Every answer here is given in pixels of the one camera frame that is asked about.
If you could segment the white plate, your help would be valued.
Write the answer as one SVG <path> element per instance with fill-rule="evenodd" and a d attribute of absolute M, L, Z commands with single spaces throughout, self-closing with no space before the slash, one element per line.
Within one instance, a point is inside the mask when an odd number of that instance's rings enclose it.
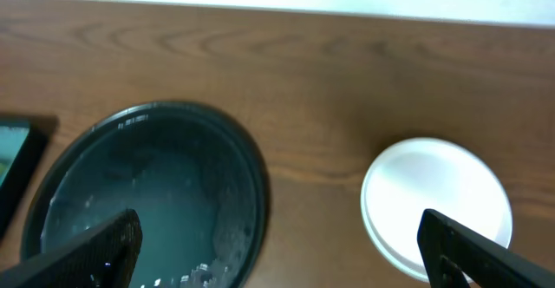
<path fill-rule="evenodd" d="M 364 176 L 360 207 L 377 251 L 421 282 L 428 275 L 417 233 L 427 209 L 505 248 L 513 237 L 513 212 L 499 178 L 477 155 L 436 138 L 411 138 L 384 149 Z"/>

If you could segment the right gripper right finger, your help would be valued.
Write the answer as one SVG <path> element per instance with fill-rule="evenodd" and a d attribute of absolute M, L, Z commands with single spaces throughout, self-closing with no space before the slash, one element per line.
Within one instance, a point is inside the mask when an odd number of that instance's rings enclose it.
<path fill-rule="evenodd" d="M 554 274 L 433 209 L 421 216 L 418 246 L 432 288 L 552 288 Z"/>

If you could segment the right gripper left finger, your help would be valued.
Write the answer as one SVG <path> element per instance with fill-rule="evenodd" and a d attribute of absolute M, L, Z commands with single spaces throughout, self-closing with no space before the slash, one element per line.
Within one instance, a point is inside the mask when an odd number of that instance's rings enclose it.
<path fill-rule="evenodd" d="M 1 273 L 1 288 L 128 287 L 142 242 L 132 209 Z"/>

